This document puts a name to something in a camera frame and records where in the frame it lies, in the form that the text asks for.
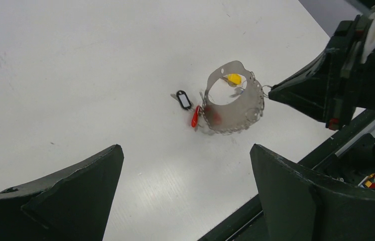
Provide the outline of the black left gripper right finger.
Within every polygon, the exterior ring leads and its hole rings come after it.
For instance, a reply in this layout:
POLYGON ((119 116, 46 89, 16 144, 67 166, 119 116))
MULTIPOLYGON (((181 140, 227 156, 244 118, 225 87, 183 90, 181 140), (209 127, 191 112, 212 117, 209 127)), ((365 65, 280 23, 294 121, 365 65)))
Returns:
POLYGON ((271 240, 375 240, 375 190, 347 184, 253 145, 271 240))

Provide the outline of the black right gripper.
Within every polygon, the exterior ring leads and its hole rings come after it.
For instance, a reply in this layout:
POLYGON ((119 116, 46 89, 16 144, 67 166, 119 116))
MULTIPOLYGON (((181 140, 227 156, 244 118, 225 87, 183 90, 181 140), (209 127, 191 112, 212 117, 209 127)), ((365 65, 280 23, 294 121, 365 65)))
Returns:
POLYGON ((375 110, 375 48, 364 61, 371 21, 342 21, 327 50, 271 87, 270 100, 288 105, 331 130, 348 125, 357 107, 375 110))

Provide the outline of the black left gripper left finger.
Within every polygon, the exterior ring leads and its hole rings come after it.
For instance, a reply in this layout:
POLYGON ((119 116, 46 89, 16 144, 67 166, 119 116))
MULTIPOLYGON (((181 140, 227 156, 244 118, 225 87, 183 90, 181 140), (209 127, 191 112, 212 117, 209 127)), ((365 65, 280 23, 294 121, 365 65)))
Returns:
POLYGON ((120 145, 0 192, 0 240, 102 240, 120 178, 120 145))

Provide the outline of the large steel keyring plate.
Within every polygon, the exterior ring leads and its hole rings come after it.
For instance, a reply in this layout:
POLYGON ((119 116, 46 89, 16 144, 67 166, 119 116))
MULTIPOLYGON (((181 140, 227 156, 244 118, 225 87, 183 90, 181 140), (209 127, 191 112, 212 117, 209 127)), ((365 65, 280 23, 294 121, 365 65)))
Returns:
POLYGON ((229 135, 249 129, 264 114, 265 97, 263 86, 255 78, 253 72, 246 70, 244 65, 234 60, 214 70, 207 79, 204 92, 200 93, 201 115, 212 133, 229 135), (210 99, 210 91, 218 80, 229 82, 228 76, 237 74, 245 80, 237 85, 234 100, 221 105, 210 99))

